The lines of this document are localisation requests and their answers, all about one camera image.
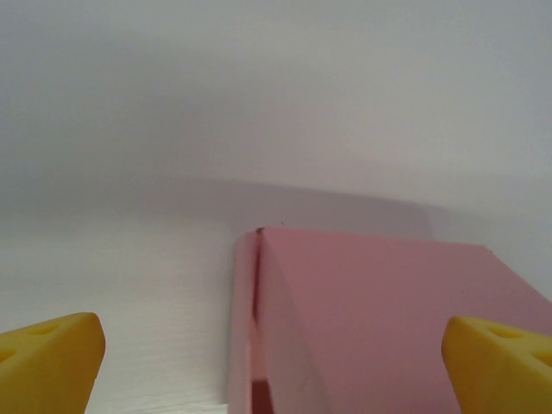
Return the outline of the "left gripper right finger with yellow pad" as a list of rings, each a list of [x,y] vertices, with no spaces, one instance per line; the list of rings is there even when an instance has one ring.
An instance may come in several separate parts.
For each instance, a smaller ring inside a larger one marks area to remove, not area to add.
[[[463,413],[550,413],[551,337],[453,317],[443,363]]]

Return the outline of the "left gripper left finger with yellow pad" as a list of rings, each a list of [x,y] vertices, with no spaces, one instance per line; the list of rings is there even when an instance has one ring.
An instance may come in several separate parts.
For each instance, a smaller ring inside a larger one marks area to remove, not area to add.
[[[85,412],[104,353],[103,327],[92,312],[3,332],[1,412]]]

